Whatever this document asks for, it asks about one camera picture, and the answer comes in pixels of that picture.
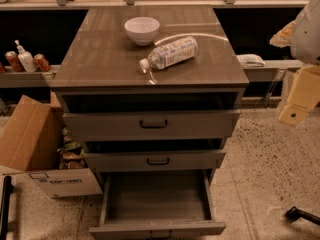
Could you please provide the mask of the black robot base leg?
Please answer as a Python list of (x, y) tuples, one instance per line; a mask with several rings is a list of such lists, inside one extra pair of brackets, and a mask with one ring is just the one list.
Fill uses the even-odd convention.
[(320, 226), (320, 218), (318, 216), (315, 216), (311, 213), (305, 212), (301, 209), (298, 209), (297, 207), (293, 206), (292, 208), (290, 208), (286, 213), (285, 213), (285, 217), (288, 220), (291, 221), (296, 221), (299, 218), (303, 218), (307, 221), (310, 221), (318, 226)]

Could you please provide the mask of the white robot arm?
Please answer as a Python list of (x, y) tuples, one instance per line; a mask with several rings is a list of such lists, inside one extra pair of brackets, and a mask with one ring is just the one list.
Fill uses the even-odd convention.
[(320, 102), (320, 0), (310, 0), (296, 19), (270, 39), (276, 47), (290, 47), (304, 66), (293, 74), (278, 120), (289, 126), (302, 122)]

